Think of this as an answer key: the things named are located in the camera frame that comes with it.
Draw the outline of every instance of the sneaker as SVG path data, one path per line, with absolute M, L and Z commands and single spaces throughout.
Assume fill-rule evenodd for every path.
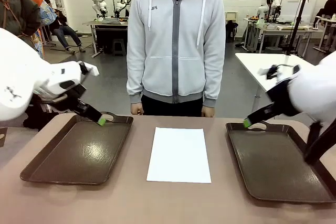
M 71 47 L 67 49 L 68 53 L 74 55 L 76 51 L 74 51 Z
M 81 52 L 86 52 L 85 48 L 82 47 L 82 46 L 79 47 L 79 51 L 81 51 Z

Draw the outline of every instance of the hoodie pocket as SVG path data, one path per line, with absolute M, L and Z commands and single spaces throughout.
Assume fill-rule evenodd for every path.
M 163 96 L 172 96 L 172 57 L 147 57 L 142 84 L 147 91 Z
M 196 94 L 204 91 L 204 64 L 200 58 L 178 59 L 179 95 Z

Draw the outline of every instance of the dark green jacket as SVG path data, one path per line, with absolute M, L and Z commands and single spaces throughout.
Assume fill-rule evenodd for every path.
M 7 10 L 6 30 L 16 36 L 21 35 L 22 33 L 30 36 L 36 32 L 41 23 L 40 10 L 37 4 L 32 0 L 9 0 L 9 6 L 19 20 L 21 28 L 11 12 Z M 0 28 L 3 28 L 4 10 L 5 6 L 2 1 L 0 1 Z

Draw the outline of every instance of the white hoodie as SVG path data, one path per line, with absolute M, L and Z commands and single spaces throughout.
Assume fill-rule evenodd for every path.
M 133 0 L 128 28 L 131 103 L 140 95 L 214 107 L 225 53 L 223 0 Z

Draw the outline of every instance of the person's left hand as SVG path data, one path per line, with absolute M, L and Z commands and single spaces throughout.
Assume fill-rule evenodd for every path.
M 202 117 L 203 118 L 213 118 L 215 116 L 215 108 L 209 108 L 203 106 L 202 108 Z

